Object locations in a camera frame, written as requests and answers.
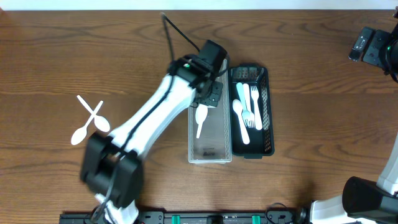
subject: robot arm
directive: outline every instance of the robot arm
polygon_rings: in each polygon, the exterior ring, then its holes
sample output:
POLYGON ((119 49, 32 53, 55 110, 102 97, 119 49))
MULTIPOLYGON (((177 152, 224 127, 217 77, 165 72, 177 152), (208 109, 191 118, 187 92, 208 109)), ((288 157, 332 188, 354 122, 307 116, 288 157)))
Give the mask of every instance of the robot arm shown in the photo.
MULTIPOLYGON (((121 147, 124 144, 129 131, 161 99, 171 81, 172 76, 166 75, 160 87, 144 106, 132 118, 110 132, 109 136, 113 137, 112 143, 115 146, 121 147)), ((138 157, 144 160, 155 140, 181 111, 191 105, 195 95, 196 89, 190 87, 189 82, 181 77, 174 77, 167 98, 139 126, 124 150, 126 152, 134 150, 138 157)))
POLYGON ((142 162, 170 122, 192 102, 217 106, 223 85, 215 80, 226 71, 226 58, 225 49, 208 40, 198 55, 170 64, 158 90, 132 118, 105 138, 97 133, 89 138, 80 179, 101 202, 96 211, 105 210, 110 223, 132 224, 137 218, 142 162))
POLYGON ((350 178, 342 195, 311 204, 313 224, 398 223, 398 135, 377 183, 350 178))
POLYGON ((398 194, 398 135, 390 159, 377 180, 377 186, 391 195, 398 194))

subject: green clip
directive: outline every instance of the green clip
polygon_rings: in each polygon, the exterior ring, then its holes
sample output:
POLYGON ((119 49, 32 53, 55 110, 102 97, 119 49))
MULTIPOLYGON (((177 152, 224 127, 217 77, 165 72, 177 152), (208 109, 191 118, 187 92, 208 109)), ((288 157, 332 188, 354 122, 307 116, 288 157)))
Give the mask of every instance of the green clip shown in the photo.
POLYGON ((253 215, 251 219, 253 220, 253 224, 261 224, 261 218, 259 215, 253 215))
POLYGON ((172 224, 180 224, 180 216, 179 215, 172 216, 172 224))

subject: transparent tray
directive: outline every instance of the transparent tray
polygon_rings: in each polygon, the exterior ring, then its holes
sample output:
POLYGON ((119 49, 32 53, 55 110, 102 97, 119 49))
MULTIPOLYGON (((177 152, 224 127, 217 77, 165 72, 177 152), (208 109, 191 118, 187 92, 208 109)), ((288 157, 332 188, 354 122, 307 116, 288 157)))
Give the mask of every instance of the transparent tray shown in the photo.
MULTIPOLYGON (((224 59, 220 71, 227 69, 224 59)), ((226 163, 232 161, 231 120, 229 115, 228 72, 216 81, 223 84, 221 99, 216 108, 208 108, 200 138, 196 138, 198 124, 195 121, 196 108, 188 109, 188 161, 191 163, 226 163)))

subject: fork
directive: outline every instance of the fork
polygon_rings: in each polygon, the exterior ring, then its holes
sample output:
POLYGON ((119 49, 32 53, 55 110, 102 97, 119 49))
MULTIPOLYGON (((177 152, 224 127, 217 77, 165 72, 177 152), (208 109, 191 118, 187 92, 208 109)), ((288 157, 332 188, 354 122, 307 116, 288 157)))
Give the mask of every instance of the fork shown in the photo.
POLYGON ((248 111, 250 112, 250 128, 254 128, 254 113, 251 111, 251 105, 250 105, 250 89, 249 85, 247 83, 243 84, 243 92, 244 92, 244 98, 246 100, 246 107, 248 108, 248 111))
POLYGON ((259 99, 259 90, 257 89, 256 86, 250 87, 251 89, 251 98, 254 101, 254 122, 256 124, 256 129, 261 130, 262 129, 262 121, 261 121, 261 115, 259 111, 259 103, 257 102, 259 99))
POLYGON ((236 89, 238 90, 239 99, 241 100, 242 107, 243 107, 243 112, 242 112, 243 123, 247 128, 253 128, 254 125, 250 120, 250 112, 246 108, 246 101, 244 99, 244 92, 243 92, 243 84, 237 83, 236 89))

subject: black utensil tray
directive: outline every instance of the black utensil tray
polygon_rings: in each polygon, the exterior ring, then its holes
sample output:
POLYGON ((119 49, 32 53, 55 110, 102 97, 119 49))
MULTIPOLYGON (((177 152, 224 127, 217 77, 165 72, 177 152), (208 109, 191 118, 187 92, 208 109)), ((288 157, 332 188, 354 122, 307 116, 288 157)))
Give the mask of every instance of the black utensil tray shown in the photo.
MULTIPOLYGON (((238 67, 230 68, 228 75, 233 154, 235 156, 243 156, 245 159, 261 159, 263 156, 273 155, 275 147, 267 69, 256 64, 241 64, 238 67), (258 104, 262 118, 262 129, 246 128, 250 138, 250 143, 247 145, 243 144, 238 116, 232 108, 232 101, 239 99, 236 89, 236 84, 239 82, 247 83, 249 86, 256 86, 259 90, 258 104)), ((250 98, 250 102, 254 113, 252 98, 250 98)))

